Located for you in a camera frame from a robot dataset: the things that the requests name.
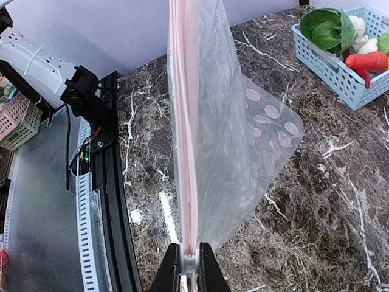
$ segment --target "green leafy vegetable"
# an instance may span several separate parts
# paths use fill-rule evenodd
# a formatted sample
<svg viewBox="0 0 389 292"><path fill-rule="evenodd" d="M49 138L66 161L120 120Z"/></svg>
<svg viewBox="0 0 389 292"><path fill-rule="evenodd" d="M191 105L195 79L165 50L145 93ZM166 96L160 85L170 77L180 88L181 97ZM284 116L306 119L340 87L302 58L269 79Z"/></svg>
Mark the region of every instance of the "green leafy vegetable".
<svg viewBox="0 0 389 292"><path fill-rule="evenodd" d="M356 37L355 28L350 17L341 10L340 11L340 22L342 23L342 31L340 33L340 44L342 45L342 53L346 51L354 42Z"/></svg>
<svg viewBox="0 0 389 292"><path fill-rule="evenodd" d="M313 43L322 50L329 50L336 47L340 42L340 26L332 21L320 23L312 32Z"/></svg>
<svg viewBox="0 0 389 292"><path fill-rule="evenodd" d="M331 8L313 10L301 20L300 31L307 40L312 41L314 29L324 21L334 21L340 25L340 12Z"/></svg>
<svg viewBox="0 0 389 292"><path fill-rule="evenodd" d="M342 55L354 42L356 32L344 11L316 9L303 17L300 32L319 49Z"/></svg>
<svg viewBox="0 0 389 292"><path fill-rule="evenodd" d="M389 33L385 32L378 39L378 50L389 55Z"/></svg>

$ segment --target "red pepper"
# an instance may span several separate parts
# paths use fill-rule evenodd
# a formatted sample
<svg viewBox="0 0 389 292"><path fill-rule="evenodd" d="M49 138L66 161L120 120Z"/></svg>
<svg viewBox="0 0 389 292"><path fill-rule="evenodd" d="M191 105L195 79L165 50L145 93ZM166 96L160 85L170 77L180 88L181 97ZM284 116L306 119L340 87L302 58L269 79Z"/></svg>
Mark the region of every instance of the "red pepper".
<svg viewBox="0 0 389 292"><path fill-rule="evenodd" d="M361 76L365 80L366 89L370 88L371 75L364 69L356 69L355 73Z"/></svg>
<svg viewBox="0 0 389 292"><path fill-rule="evenodd" d="M374 73L383 73L389 69L389 59L383 52L356 54L348 56L346 65L353 70L364 69Z"/></svg>

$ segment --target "cable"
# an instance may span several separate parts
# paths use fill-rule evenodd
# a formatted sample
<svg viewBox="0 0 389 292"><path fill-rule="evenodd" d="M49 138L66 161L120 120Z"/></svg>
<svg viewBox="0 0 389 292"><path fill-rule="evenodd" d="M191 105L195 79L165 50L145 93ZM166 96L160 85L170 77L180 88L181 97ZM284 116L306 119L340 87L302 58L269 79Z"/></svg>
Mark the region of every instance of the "cable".
<svg viewBox="0 0 389 292"><path fill-rule="evenodd" d="M113 87L109 87L109 88L106 88L106 87L97 87L97 89L101 90L101 91L108 91L108 92L113 92L113 93L119 93L119 90L117 88L113 88Z"/></svg>
<svg viewBox="0 0 389 292"><path fill-rule="evenodd" d="M67 116L67 132L66 132L66 145L65 145L65 174L66 174L66 190L70 189L70 169L69 169L69 143L71 138L71 115L69 113L69 107L65 105Z"/></svg>
<svg viewBox="0 0 389 292"><path fill-rule="evenodd" d="M68 166L68 172L69 172L69 173L71 172L71 170L74 170L74 168L73 168L74 163L76 162L77 158L80 158L80 154L81 154L81 152L83 151L85 145L86 145L87 143L90 143L90 141L92 141L93 139L95 139L96 136L97 136L97 134L99 134L99 132L100 132L101 130L102 130L102 128L99 127L95 133L93 133L93 134L91 134L89 137L87 137L87 138L84 140L84 142L81 144L80 149L78 150L77 154L72 158L72 161L71 161L71 163L70 163L69 166Z"/></svg>

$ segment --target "clear plastic cover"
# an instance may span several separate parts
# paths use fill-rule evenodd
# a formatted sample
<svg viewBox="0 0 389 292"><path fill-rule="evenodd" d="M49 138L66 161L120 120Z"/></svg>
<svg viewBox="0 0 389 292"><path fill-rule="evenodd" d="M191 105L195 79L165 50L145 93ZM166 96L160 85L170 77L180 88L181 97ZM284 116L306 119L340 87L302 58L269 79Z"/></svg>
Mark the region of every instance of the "clear plastic cover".
<svg viewBox="0 0 389 292"><path fill-rule="evenodd" d="M170 0L168 56L182 241L223 244L303 136L303 122L242 75L221 0Z"/></svg>

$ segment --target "marble countertop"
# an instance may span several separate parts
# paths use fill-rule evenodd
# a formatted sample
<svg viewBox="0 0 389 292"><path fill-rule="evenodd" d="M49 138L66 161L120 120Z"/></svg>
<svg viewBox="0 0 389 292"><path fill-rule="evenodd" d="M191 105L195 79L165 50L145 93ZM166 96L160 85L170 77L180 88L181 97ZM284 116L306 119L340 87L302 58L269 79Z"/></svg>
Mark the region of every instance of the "marble countertop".
<svg viewBox="0 0 389 292"><path fill-rule="evenodd" d="M291 25L307 9L232 28L242 72L298 113L305 135L217 259L232 291L389 291L389 95L353 112L296 59ZM127 208L147 290L179 237L166 57L119 86Z"/></svg>

